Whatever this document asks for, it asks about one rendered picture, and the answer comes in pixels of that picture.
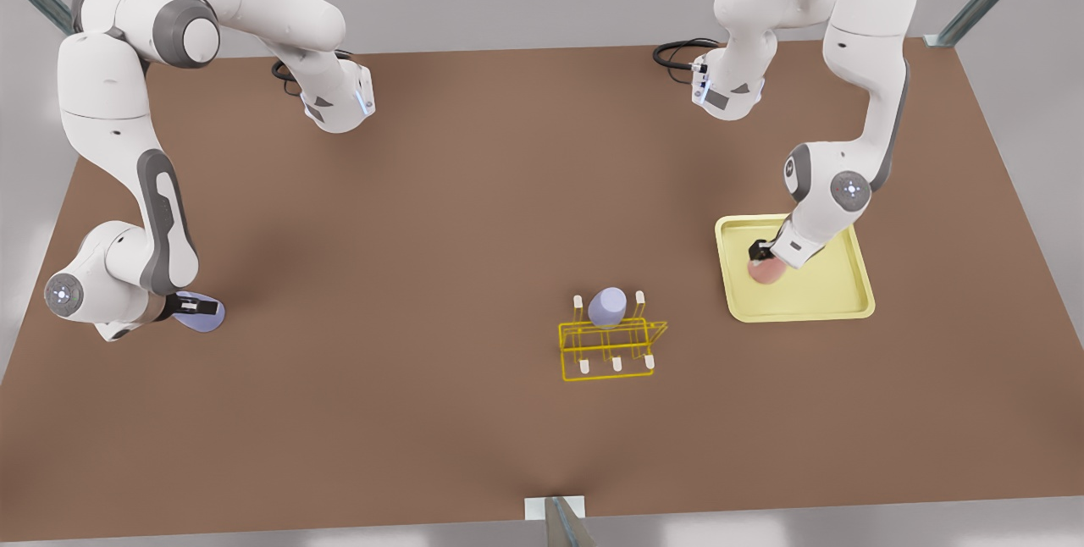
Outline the lavender cup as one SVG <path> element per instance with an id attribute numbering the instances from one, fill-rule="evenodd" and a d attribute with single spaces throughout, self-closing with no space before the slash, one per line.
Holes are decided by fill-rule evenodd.
<path id="1" fill-rule="evenodd" d="M 624 320 L 627 304 L 628 299 L 623 290 L 616 287 L 603 289 L 589 302 L 589 321 L 597 328 L 612 329 Z"/>
<path id="2" fill-rule="evenodd" d="M 225 307 L 224 303 L 219 301 L 219 311 L 216 315 L 181 315 L 177 314 L 173 316 L 179 323 L 184 324 L 188 328 L 193 329 L 201 334 L 208 334 L 216 330 L 217 327 L 221 326 L 225 317 Z"/>

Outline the yellow tray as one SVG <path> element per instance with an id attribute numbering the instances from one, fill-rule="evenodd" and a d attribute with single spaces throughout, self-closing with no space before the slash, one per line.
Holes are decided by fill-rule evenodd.
<path id="1" fill-rule="evenodd" d="M 875 309 L 855 229 L 851 225 L 799 270 L 759 284 L 748 274 L 749 246 L 776 234 L 783 214 L 733 214 L 717 220 L 717 250 L 731 314 L 744 323 L 856 320 Z"/>

